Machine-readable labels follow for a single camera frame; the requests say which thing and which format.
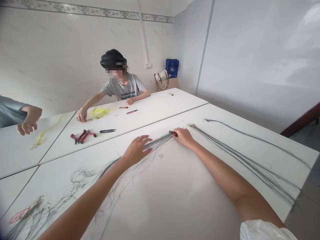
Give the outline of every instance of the gray t-shirt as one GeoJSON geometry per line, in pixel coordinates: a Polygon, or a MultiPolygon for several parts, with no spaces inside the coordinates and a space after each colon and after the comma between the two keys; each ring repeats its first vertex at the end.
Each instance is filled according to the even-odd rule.
{"type": "Polygon", "coordinates": [[[139,91],[143,92],[147,88],[135,74],[128,74],[128,83],[122,86],[117,78],[110,79],[106,85],[100,90],[109,97],[116,95],[119,100],[125,100],[139,96],[139,91]]]}
{"type": "Polygon", "coordinates": [[[0,96],[0,128],[22,123],[27,116],[27,112],[22,111],[25,106],[29,105],[0,96]]]}

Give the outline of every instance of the white table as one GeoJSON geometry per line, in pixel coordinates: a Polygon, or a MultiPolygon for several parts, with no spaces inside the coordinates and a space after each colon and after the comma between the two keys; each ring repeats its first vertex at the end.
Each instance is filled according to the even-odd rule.
{"type": "MultiPolygon", "coordinates": [[[[8,224],[12,216],[26,209],[39,196],[44,195],[43,203],[50,201],[55,204],[70,192],[70,179],[77,170],[78,173],[93,172],[92,176],[87,177],[73,175],[77,176],[74,179],[82,185],[86,183],[74,193],[75,197],[83,194],[103,166],[121,156],[136,136],[150,134],[151,138],[158,138],[175,127],[186,127],[187,123],[196,124],[256,162],[271,166],[274,172],[297,186],[303,186],[310,172],[306,166],[279,149],[221,124],[204,122],[204,118],[222,121],[238,130],[272,141],[292,151],[310,166],[319,154],[214,105],[206,104],[41,165],[0,222],[4,233],[14,226],[8,224]]],[[[290,205],[234,158],[215,148],[195,131],[190,132],[195,140],[247,179],[266,198],[280,219],[285,220],[290,205]]],[[[294,198],[298,196],[299,190],[281,181],[279,183],[294,198]]],[[[103,212],[91,223],[82,239],[100,239],[102,235],[102,239],[239,239],[240,221],[235,208],[196,155],[175,141],[163,145],[140,168],[130,169],[115,186],[113,202],[106,198],[101,207],[103,212]]],[[[63,205],[50,222],[72,202],[63,205]]],[[[28,230],[26,227],[18,239],[24,239],[28,230]]]]}
{"type": "Polygon", "coordinates": [[[0,180],[0,220],[35,171],[33,167],[0,180]]]}
{"type": "Polygon", "coordinates": [[[30,135],[21,136],[17,131],[17,126],[1,128],[0,179],[36,166],[64,127],[68,124],[75,112],[76,111],[65,113],[61,118],[60,123],[44,134],[44,143],[32,150],[32,145],[38,140],[40,133],[56,124],[61,115],[40,119],[37,122],[38,130],[30,135]]]}
{"type": "MultiPolygon", "coordinates": [[[[99,106],[114,111],[98,120],[94,119],[86,123],[78,122],[76,114],[42,159],[41,164],[207,103],[207,101],[189,93],[173,88],[153,93],[150,97],[135,102],[127,109],[119,109],[119,107],[128,106],[125,104],[125,100],[99,106]],[[96,133],[97,137],[88,136],[84,144],[75,145],[70,135],[79,136],[84,129],[96,133]],[[99,133],[100,130],[107,129],[116,129],[116,131],[99,133]]],[[[93,108],[88,110],[87,119],[90,118],[92,110],[93,108]]]]}

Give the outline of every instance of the yellow wire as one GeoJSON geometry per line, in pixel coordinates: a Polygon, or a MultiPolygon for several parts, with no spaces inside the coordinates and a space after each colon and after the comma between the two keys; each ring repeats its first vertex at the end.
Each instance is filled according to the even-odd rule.
{"type": "Polygon", "coordinates": [[[46,139],[43,137],[43,135],[48,132],[50,129],[54,128],[55,126],[57,126],[60,122],[61,122],[61,119],[63,118],[63,116],[65,116],[66,113],[62,114],[59,118],[59,120],[57,121],[57,123],[55,123],[54,125],[52,125],[51,127],[48,127],[46,128],[44,131],[42,131],[38,137],[38,140],[36,141],[35,144],[32,145],[32,149],[35,149],[37,148],[38,146],[40,146],[46,139]]]}
{"type": "Polygon", "coordinates": [[[93,119],[102,118],[103,116],[108,115],[110,112],[113,112],[113,111],[114,111],[114,109],[111,109],[111,108],[97,108],[97,107],[95,107],[92,110],[88,121],[92,121],[93,119]]]}

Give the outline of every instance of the pink pen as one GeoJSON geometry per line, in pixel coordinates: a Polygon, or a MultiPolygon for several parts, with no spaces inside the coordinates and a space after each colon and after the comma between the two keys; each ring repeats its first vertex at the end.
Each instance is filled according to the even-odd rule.
{"type": "Polygon", "coordinates": [[[133,111],[131,111],[131,112],[128,112],[127,114],[130,114],[130,113],[133,113],[133,112],[136,112],[136,111],[138,111],[138,110],[133,110],[133,111]]]}

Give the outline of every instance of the dark red door frame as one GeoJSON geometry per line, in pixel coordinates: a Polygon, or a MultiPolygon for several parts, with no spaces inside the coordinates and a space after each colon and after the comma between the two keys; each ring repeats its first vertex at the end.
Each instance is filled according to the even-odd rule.
{"type": "Polygon", "coordinates": [[[291,137],[302,128],[317,120],[320,117],[320,102],[311,108],[308,112],[306,112],[302,117],[300,117],[297,121],[292,123],[289,127],[283,130],[280,134],[285,137],[291,137]]]}

